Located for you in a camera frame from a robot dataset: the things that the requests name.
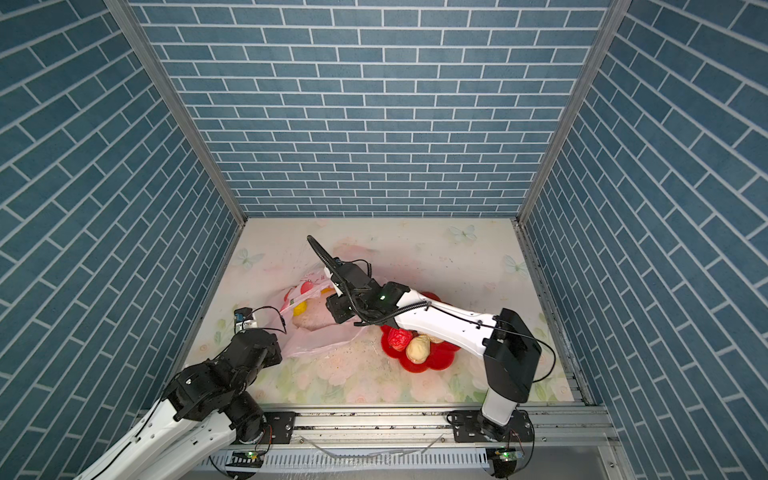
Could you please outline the red fake strawberry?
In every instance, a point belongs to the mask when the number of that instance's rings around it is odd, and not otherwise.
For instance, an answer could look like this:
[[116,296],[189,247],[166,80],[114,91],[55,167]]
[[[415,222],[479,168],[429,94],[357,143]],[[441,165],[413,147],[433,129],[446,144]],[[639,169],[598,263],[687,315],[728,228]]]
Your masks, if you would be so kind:
[[387,345],[396,352],[404,352],[413,339],[411,331],[392,328],[387,334]]

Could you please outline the pink plastic bag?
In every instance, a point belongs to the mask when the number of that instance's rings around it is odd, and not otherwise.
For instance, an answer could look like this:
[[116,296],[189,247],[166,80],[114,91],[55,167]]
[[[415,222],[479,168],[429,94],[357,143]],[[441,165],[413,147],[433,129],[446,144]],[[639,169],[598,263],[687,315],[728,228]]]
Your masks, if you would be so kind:
[[[352,320],[337,324],[325,306],[326,299],[336,290],[322,267],[305,273],[296,283],[271,293],[266,304],[277,308],[282,322],[268,311],[267,326],[277,328],[278,342],[284,358],[327,353],[352,341],[371,338],[379,340],[381,331],[374,327],[355,327]],[[307,301],[305,313],[293,316],[293,308]]]

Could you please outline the yellow fake lemon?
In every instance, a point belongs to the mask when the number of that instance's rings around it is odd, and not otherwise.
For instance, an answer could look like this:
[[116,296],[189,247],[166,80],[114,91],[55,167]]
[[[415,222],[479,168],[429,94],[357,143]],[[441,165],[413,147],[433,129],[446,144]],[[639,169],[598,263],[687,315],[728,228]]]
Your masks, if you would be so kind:
[[307,301],[302,301],[302,302],[298,303],[293,308],[293,316],[297,317],[299,315],[302,315],[303,313],[305,313],[307,311],[307,308],[308,308],[308,302]]

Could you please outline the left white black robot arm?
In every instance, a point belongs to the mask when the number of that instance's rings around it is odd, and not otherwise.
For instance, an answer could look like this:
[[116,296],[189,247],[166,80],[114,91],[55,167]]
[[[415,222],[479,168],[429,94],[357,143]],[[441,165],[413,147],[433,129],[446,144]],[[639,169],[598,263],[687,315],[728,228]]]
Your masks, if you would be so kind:
[[281,361],[269,330],[235,334],[214,358],[176,374],[149,412],[77,477],[179,479],[235,441],[261,441],[271,429],[247,388]]

